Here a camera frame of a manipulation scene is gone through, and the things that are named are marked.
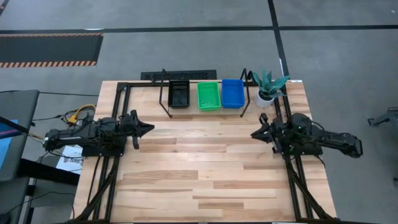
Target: white pot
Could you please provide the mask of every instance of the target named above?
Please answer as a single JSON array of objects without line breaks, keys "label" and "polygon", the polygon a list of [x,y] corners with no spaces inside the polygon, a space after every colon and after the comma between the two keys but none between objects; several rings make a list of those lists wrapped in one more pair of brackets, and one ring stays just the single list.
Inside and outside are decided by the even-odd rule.
[{"label": "white pot", "polygon": [[269,101],[263,100],[263,99],[261,99],[259,92],[260,91],[257,92],[256,99],[254,100],[256,102],[256,105],[258,107],[264,108],[264,109],[269,107],[270,105],[272,105],[272,103],[274,102],[274,98],[272,100],[269,100]]}]

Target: green bin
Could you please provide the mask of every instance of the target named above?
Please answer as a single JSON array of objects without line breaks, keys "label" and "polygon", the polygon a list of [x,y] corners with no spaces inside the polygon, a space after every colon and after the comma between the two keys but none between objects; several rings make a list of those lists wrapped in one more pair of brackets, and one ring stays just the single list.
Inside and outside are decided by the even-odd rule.
[{"label": "green bin", "polygon": [[198,107],[203,111],[218,110],[221,107],[218,82],[198,83]]}]

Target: succulent plant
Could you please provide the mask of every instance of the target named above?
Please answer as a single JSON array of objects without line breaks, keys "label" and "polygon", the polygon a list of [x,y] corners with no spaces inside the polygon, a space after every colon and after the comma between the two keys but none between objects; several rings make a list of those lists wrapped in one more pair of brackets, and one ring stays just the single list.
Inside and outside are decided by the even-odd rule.
[{"label": "succulent plant", "polygon": [[253,77],[256,83],[259,85],[261,98],[277,98],[279,96],[284,96],[280,90],[290,78],[290,75],[285,77],[280,77],[272,81],[272,71],[268,74],[265,70],[262,71],[262,80],[259,78],[256,72],[253,72]]}]

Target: wooden table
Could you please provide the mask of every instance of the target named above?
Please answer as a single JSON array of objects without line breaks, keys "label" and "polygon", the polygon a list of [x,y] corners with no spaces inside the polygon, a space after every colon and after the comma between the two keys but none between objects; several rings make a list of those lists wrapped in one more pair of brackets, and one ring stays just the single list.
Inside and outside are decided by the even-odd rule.
[{"label": "wooden table", "polygon": [[[117,81],[103,82],[96,119],[111,116],[116,85]],[[186,115],[173,118],[159,105],[159,87],[132,88],[128,112],[137,110],[139,119],[154,124],[155,129],[139,140],[139,150],[133,148],[131,138],[127,141],[111,222],[295,220],[284,160],[272,153],[272,144],[250,137],[261,127],[259,115],[265,112],[273,119],[275,108],[258,108],[254,103],[257,87],[250,87],[252,103],[243,118],[239,116],[242,110],[200,112],[195,101],[196,85],[191,84],[191,106]],[[310,116],[303,83],[289,81],[286,86],[292,113]],[[86,206],[96,160],[90,157],[84,161],[74,203],[76,214]],[[302,156],[302,160],[309,191],[326,212],[335,216],[322,163],[314,156]],[[93,194],[102,162],[99,164]],[[305,217],[302,194],[299,189],[297,192]],[[107,192],[99,217],[104,215],[106,199]]]}]

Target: concrete floor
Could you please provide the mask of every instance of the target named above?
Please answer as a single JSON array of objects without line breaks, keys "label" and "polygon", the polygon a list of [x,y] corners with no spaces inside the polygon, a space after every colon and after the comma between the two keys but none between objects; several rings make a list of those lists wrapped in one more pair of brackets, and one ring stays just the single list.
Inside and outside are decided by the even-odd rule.
[{"label": "concrete floor", "polygon": [[[398,24],[395,0],[274,0],[280,26]],[[270,26],[265,0],[10,0],[0,30],[93,29],[175,26]],[[364,156],[351,159],[325,150],[338,216],[344,220],[396,223],[397,136],[390,124],[370,128],[367,119],[398,106],[398,30],[281,32],[292,79],[302,79],[315,121],[363,140]],[[273,31],[105,34],[95,67],[0,68],[0,91],[98,94],[103,80],[137,80],[144,71],[217,69],[219,78],[242,68],[281,74]],[[35,118],[45,118],[96,97],[40,95]],[[38,122],[44,134],[61,121]],[[28,140],[24,157],[44,150]],[[51,214],[51,220],[45,215]],[[70,205],[40,208],[33,223],[65,221]]]}]

